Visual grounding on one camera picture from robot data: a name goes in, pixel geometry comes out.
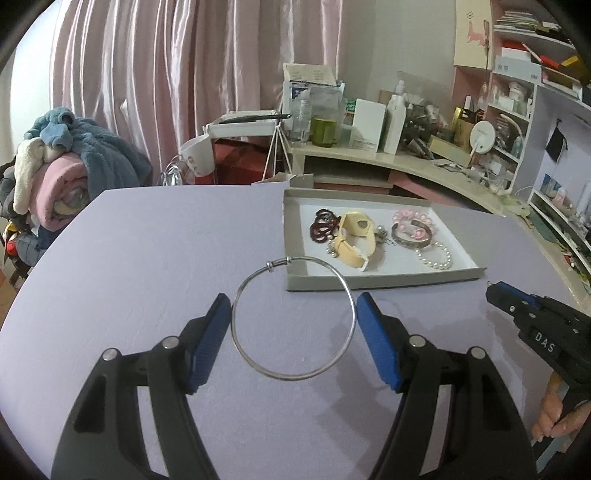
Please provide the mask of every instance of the blue towel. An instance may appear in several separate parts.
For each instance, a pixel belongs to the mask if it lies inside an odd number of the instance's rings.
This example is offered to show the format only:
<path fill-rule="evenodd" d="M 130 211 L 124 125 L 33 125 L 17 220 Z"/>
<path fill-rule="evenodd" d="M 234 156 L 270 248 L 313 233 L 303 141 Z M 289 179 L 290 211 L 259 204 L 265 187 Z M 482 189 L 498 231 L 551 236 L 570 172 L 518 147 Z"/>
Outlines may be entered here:
<path fill-rule="evenodd" d="M 25 140 L 41 137 L 46 145 L 79 155 L 88 173 L 91 200 L 104 190 L 139 187 L 152 170 L 148 157 L 134 145 L 100 127 L 90 118 L 77 118 L 65 107 L 35 120 Z"/>

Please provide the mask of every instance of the brown hair tie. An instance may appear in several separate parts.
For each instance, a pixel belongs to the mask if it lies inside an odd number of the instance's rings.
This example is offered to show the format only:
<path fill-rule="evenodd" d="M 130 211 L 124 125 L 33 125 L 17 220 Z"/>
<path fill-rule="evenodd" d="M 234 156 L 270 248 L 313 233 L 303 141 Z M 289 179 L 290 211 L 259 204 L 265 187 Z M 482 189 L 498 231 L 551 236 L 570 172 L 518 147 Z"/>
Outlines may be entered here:
<path fill-rule="evenodd" d="M 340 217 L 327 209 L 320 209 L 316 212 L 316 219 L 310 225 L 310 238 L 317 244 L 325 244 L 332 239 L 336 229 L 339 227 Z"/>

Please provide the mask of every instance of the pile of clothes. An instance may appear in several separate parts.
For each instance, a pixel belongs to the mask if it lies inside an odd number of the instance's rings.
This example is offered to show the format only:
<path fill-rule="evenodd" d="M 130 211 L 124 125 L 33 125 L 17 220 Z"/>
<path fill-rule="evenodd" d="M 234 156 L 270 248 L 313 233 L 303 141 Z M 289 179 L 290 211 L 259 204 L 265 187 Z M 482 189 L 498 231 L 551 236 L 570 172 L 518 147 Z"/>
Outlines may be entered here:
<path fill-rule="evenodd" d="M 34 267 L 63 229 L 103 191 L 151 183 L 148 158 L 64 107 L 39 117 L 0 167 L 5 256 Z"/>

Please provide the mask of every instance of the jewelry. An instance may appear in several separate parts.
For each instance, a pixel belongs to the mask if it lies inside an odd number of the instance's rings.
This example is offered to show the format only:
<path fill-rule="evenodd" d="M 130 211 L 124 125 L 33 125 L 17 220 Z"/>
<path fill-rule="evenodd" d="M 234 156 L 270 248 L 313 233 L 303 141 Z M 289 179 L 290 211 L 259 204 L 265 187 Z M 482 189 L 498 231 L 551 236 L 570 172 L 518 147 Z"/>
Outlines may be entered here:
<path fill-rule="evenodd" d="M 440 249 L 443 252 L 443 254 L 445 255 L 445 260 L 443 262 L 437 263 L 437 262 L 433 262 L 433 261 L 429 260 L 427 257 L 425 257 L 424 251 L 422 251 L 419 248 L 417 248 L 415 250 L 415 253 L 418 255 L 418 257 L 421 260 L 423 260 L 423 263 L 426 266 L 428 266 L 430 268 L 436 268 L 438 270 L 449 270 L 453 264 L 452 254 L 447 249 L 447 247 L 445 245 L 443 245 L 441 242 L 435 242 L 433 244 L 433 246 L 435 248 Z"/>
<path fill-rule="evenodd" d="M 419 220 L 411 220 L 410 223 L 412 226 L 418 227 L 417 231 L 423 230 L 425 232 L 425 235 L 421 234 L 421 237 L 423 237 L 424 240 L 413 241 L 413 240 L 407 240 L 405 238 L 400 238 L 397 234 L 397 230 L 399 228 L 401 231 L 404 231 L 404 230 L 402 229 L 403 225 L 401 225 L 400 223 L 397 222 L 394 225 L 392 225 L 392 238 L 394 239 L 394 241 L 396 243 L 398 243 L 399 245 L 402 245 L 403 247 L 406 247 L 406 248 L 420 249 L 420 248 L 428 247 L 431 244 L 431 241 L 433 240 L 433 232 L 431 231 L 431 228 L 426 223 L 422 223 Z"/>
<path fill-rule="evenodd" d="M 316 220 L 310 225 L 310 238 L 317 244 L 324 244 L 333 238 L 339 226 L 340 217 L 327 209 L 316 212 Z"/>
<path fill-rule="evenodd" d="M 398 245 L 393 240 L 390 240 L 390 238 L 388 237 L 388 230 L 386 230 L 386 227 L 384 225 L 378 225 L 378 227 L 376 228 L 375 243 L 377 245 L 383 245 L 383 244 L 394 245 L 394 246 Z"/>
<path fill-rule="evenodd" d="M 392 217 L 392 223 L 399 224 L 399 230 L 401 232 L 406 233 L 412 239 L 424 240 L 427 237 L 426 231 L 422 228 L 415 228 L 415 226 L 412 225 L 411 220 L 418 220 L 419 222 L 424 223 L 431 229 L 431 233 L 435 235 L 437 227 L 429 215 L 411 209 L 402 209 L 397 211 Z"/>
<path fill-rule="evenodd" d="M 365 237 L 367 251 L 362 253 L 359 248 L 350 245 L 346 239 L 345 231 L 352 236 Z M 340 218 L 337 235 L 329 242 L 327 252 L 350 267 L 365 270 L 369 264 L 369 257 L 375 252 L 374 223 L 365 213 L 345 213 Z"/>
<path fill-rule="evenodd" d="M 345 342 L 343 343 L 343 345 L 339 348 L 339 350 L 333 356 L 333 358 L 331 358 L 326 364 L 324 364 L 320 367 L 317 367 L 310 372 L 303 373 L 303 374 L 295 374 L 295 375 L 274 372 L 273 370 L 269 370 L 268 368 L 265 368 L 262 365 L 257 364 L 250 356 L 248 356 L 248 354 L 245 352 L 244 348 L 242 348 L 242 345 L 238 341 L 238 336 L 236 334 L 236 306 L 238 305 L 238 300 L 240 299 L 240 295 L 242 295 L 242 292 L 244 291 L 246 286 L 249 284 L 249 282 L 252 281 L 254 278 L 257 278 L 259 275 L 263 274 L 264 272 L 273 273 L 273 271 L 275 270 L 275 267 L 280 267 L 282 265 L 290 265 L 294 260 L 303 260 L 306 262 L 314 262 L 318 265 L 323 266 L 324 268 L 328 268 L 328 270 L 330 270 L 340 280 L 341 285 L 345 289 L 345 292 L 347 293 L 347 297 L 349 298 L 349 304 L 351 306 L 351 310 L 353 311 L 353 319 L 351 321 L 351 326 L 349 327 L 349 333 L 347 335 L 347 338 L 345 339 Z M 272 262 L 267 262 L 267 266 L 265 266 L 264 268 L 261 268 L 260 270 L 257 270 L 256 272 L 251 274 L 244 282 L 242 282 L 242 285 L 240 285 L 240 287 L 238 288 L 238 291 L 236 292 L 236 297 L 234 298 L 234 304 L 232 305 L 232 323 L 230 324 L 230 328 L 232 331 L 232 340 L 234 342 L 234 346 L 238 350 L 238 353 L 240 353 L 240 355 L 242 355 L 242 358 L 244 360 L 246 360 L 246 363 L 248 363 L 251 367 L 253 367 L 254 370 L 259 372 L 260 374 L 265 375 L 266 377 L 275 378 L 277 380 L 299 381 L 299 380 L 306 380 L 308 378 L 313 378 L 316 375 L 320 375 L 321 373 L 326 372 L 336 362 L 338 362 L 339 359 L 347 351 L 347 348 L 349 348 L 349 345 L 351 344 L 351 340 L 353 339 L 353 334 L 355 332 L 356 325 L 357 325 L 357 309 L 355 308 L 355 300 L 353 299 L 353 293 L 351 292 L 351 289 L 349 288 L 349 285 L 347 284 L 347 281 L 345 280 L 343 275 L 341 275 L 339 273 L 339 271 L 337 269 L 335 269 L 335 267 L 333 267 L 329 263 L 325 262 L 324 260 L 321 260 L 320 258 L 285 257 L 280 260 L 273 260 Z"/>

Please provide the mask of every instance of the blue gripper pad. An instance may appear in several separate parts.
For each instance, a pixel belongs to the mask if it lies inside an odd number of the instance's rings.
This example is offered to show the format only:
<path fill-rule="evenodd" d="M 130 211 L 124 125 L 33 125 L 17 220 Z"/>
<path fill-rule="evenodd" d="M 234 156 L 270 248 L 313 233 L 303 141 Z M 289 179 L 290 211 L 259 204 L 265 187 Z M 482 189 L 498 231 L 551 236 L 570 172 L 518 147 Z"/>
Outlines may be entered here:
<path fill-rule="evenodd" d="M 194 394 L 207 383 L 231 320 L 230 299 L 220 293 L 205 317 L 189 321 L 183 329 L 180 339 L 190 353 L 186 393 Z"/>
<path fill-rule="evenodd" d="M 390 385 L 392 390 L 398 391 L 403 381 L 400 373 L 398 352 L 387 334 L 383 322 L 393 320 L 398 322 L 400 326 L 402 324 L 397 319 L 384 318 L 368 292 L 362 293 L 357 298 L 357 317 L 375 366 L 378 369 L 379 377 L 384 383 Z"/>

